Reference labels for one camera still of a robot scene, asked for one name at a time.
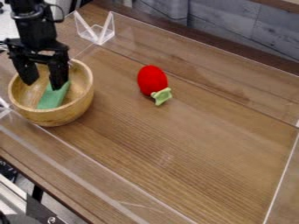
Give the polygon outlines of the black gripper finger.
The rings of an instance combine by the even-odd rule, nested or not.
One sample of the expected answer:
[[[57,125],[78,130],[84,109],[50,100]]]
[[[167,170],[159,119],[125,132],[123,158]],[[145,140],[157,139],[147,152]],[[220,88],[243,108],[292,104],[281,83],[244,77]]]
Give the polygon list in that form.
[[[69,80],[69,63],[65,59],[50,58],[48,60],[50,88],[60,90]]]
[[[34,60],[28,57],[16,57],[12,58],[12,62],[22,83],[30,86],[40,77]]]

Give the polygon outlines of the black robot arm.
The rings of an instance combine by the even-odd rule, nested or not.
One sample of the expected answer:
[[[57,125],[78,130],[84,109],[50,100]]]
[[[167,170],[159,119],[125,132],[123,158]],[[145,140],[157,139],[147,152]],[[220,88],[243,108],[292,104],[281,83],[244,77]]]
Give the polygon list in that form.
[[[22,80],[30,86],[40,78],[37,64],[49,68],[53,90],[61,89],[69,79],[69,47],[57,41],[52,4],[44,0],[9,0],[10,17],[18,31],[18,38],[6,38],[8,57]]]

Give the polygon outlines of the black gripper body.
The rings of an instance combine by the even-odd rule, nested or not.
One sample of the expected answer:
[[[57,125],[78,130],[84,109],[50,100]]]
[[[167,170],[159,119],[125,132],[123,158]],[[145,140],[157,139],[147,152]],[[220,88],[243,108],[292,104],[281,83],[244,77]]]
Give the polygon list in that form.
[[[14,65],[41,63],[65,65],[69,47],[57,40],[56,23],[50,10],[13,10],[12,19],[18,37],[5,38],[8,55]]]

